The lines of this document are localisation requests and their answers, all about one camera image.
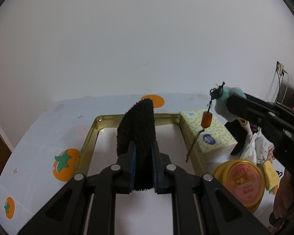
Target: black sponge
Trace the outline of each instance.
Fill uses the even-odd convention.
[[[120,122],[117,135],[118,156],[128,151],[132,140],[137,147],[134,190],[151,189],[153,187],[151,144],[156,140],[156,131],[154,108],[150,99],[136,103]]]

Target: tissue box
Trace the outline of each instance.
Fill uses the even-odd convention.
[[[201,119],[205,111],[190,110],[181,112],[194,137],[198,131],[202,130]],[[210,127],[200,134],[196,144],[198,144],[206,164],[210,164],[228,157],[237,141],[218,118],[212,115]]]

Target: purple logo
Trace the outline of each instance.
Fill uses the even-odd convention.
[[[202,139],[209,145],[214,145],[216,143],[216,140],[212,138],[210,134],[205,134]]]

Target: orange bead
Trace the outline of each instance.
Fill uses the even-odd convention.
[[[211,125],[212,113],[205,111],[202,115],[201,127],[208,128]]]

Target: wall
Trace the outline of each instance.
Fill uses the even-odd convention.
[[[16,146],[53,101],[83,96],[208,93],[225,81],[265,98],[277,60],[293,87],[282,0],[6,0],[1,132]]]

